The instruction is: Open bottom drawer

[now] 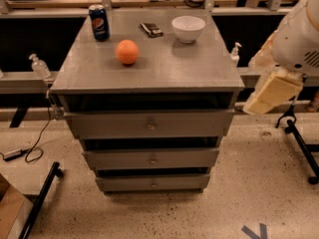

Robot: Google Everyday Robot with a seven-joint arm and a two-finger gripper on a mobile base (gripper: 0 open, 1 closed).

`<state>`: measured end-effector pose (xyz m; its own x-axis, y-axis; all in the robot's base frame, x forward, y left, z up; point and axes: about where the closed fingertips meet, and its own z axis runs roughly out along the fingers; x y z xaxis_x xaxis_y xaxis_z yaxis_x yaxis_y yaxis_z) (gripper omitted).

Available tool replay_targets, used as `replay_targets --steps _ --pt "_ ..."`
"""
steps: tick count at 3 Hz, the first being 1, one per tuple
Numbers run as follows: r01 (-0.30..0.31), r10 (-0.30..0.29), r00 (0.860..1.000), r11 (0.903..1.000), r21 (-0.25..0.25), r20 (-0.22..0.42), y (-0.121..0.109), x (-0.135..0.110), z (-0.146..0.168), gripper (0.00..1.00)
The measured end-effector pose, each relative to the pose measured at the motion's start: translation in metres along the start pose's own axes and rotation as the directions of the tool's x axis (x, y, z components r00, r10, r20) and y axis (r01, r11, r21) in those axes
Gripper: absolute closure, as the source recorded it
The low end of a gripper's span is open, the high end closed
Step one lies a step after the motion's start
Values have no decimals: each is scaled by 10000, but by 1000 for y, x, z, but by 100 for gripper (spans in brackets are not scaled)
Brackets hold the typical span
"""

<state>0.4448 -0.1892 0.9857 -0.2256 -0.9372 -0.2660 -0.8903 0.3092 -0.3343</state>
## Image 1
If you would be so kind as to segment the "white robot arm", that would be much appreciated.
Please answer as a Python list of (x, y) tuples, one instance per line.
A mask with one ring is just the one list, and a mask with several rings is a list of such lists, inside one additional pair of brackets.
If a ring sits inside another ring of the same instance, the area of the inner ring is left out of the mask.
[(319, 0), (300, 0), (248, 67), (261, 73), (243, 110), (264, 115), (297, 96), (303, 75), (318, 71)]

